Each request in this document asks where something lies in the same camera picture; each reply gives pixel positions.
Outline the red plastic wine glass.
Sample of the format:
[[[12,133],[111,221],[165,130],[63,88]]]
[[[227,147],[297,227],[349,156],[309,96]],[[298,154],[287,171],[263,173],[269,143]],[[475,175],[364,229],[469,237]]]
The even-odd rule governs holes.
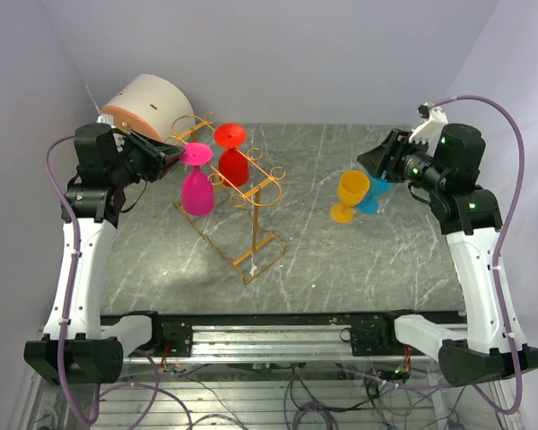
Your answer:
[[[218,169],[226,186],[241,187],[249,179],[248,161],[239,151],[246,138],[246,129],[236,123],[221,125],[214,133],[215,142],[224,149]]]

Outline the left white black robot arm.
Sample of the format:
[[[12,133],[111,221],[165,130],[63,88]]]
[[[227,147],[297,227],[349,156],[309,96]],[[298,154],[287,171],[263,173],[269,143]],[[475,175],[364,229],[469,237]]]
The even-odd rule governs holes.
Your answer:
[[[82,125],[72,139],[78,165],[62,193],[64,252],[55,302],[41,340],[27,342],[23,357],[52,385],[113,383],[125,357],[136,349],[154,356],[165,343],[155,311],[102,324],[102,281],[125,189],[162,179],[184,151],[104,123]]]

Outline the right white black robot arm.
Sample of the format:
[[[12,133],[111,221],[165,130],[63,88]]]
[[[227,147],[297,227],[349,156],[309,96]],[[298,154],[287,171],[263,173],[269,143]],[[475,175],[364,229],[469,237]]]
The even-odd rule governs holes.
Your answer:
[[[393,129],[357,161],[368,174],[425,191],[427,205],[447,241],[463,292],[466,328],[454,331],[420,314],[403,314],[380,329],[387,354],[407,345],[438,361],[445,380],[461,387],[505,380],[538,368],[538,348],[528,345],[500,265],[503,219],[495,194],[477,185],[485,151],[481,132],[447,124],[433,154],[427,140]]]

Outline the pink plastic wine glass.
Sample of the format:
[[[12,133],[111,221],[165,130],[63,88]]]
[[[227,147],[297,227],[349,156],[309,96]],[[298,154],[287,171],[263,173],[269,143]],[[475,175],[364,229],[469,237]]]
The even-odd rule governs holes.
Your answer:
[[[196,217],[209,214],[215,206],[215,192],[208,176],[201,167],[213,157],[212,149],[204,143],[190,142],[184,146],[180,161],[192,167],[181,188],[182,208],[186,213]]]

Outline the blue plastic wine glass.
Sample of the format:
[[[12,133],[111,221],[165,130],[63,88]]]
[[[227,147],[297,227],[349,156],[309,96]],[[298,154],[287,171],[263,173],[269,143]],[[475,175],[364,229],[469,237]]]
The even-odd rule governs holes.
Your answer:
[[[375,178],[369,173],[366,176],[369,179],[369,190],[355,208],[364,214],[375,214],[378,213],[379,208],[377,199],[388,193],[392,188],[392,184],[387,182],[383,176]]]

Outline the yellow plastic wine glass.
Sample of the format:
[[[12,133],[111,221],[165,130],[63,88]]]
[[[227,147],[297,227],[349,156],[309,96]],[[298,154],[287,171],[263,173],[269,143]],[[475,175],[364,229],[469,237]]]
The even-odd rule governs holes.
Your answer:
[[[351,222],[354,217],[354,207],[364,199],[369,188],[370,181],[365,173],[357,170],[344,172],[337,188],[339,202],[331,208],[331,218],[337,223]]]

